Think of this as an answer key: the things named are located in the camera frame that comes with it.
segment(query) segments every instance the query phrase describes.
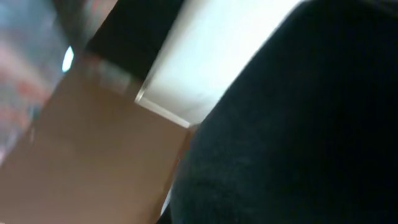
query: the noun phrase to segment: person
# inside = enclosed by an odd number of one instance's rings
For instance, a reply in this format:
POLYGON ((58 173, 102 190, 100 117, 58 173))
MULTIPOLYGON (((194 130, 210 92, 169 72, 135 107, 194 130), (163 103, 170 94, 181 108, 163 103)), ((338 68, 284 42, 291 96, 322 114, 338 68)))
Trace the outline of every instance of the person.
POLYGON ((197 130, 163 223, 396 223, 389 4, 299 5, 197 130))

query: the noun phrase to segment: brown surface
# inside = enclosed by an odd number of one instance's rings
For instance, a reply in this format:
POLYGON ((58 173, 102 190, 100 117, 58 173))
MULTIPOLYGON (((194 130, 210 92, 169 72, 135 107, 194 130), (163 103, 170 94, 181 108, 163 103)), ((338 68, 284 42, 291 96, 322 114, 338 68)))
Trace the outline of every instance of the brown surface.
POLYGON ((0 169, 0 223, 154 223, 187 131, 70 73, 0 169))

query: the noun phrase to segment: tan wall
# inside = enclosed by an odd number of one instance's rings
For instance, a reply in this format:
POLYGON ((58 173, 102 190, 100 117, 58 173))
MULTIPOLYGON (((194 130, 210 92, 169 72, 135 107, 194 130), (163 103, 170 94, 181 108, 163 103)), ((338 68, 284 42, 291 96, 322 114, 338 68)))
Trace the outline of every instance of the tan wall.
POLYGON ((154 223, 186 133, 71 72, 0 168, 0 223, 154 223))

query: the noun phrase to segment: black cloth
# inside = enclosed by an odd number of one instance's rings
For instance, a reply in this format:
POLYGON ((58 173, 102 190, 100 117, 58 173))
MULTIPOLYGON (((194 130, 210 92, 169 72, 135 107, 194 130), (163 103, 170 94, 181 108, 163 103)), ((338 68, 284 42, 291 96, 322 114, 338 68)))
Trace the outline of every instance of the black cloth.
POLYGON ((198 129, 173 223, 397 223, 397 73, 393 13, 301 4, 198 129))

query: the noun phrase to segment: dark panel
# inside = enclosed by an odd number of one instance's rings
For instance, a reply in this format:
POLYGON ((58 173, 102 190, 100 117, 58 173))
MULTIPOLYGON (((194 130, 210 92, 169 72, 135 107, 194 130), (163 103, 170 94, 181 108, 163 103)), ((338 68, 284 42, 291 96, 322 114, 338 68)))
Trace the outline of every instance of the dark panel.
POLYGON ((119 0, 87 48, 145 79, 183 0, 119 0))

